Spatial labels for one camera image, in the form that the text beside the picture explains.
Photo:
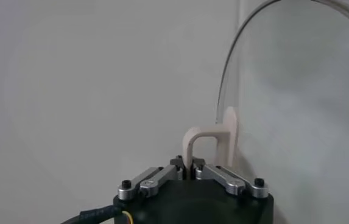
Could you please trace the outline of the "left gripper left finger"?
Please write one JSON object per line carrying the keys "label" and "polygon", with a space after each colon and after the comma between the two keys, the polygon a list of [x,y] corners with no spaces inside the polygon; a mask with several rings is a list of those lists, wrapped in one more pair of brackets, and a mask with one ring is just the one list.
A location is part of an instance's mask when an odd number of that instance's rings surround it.
{"label": "left gripper left finger", "polygon": [[183,180],[183,159],[180,155],[171,159],[166,167],[150,167],[131,180],[123,180],[118,187],[118,198],[130,201],[139,194],[153,197],[169,180]]}

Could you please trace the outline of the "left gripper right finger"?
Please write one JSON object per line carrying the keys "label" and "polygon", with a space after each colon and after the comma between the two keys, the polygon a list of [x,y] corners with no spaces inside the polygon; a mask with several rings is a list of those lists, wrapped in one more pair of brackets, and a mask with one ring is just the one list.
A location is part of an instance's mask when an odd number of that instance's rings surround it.
{"label": "left gripper right finger", "polygon": [[217,191],[232,197],[246,195],[260,200],[269,196],[268,186],[262,178],[246,180],[227,167],[207,164],[196,157],[192,158],[192,185],[205,195]]}

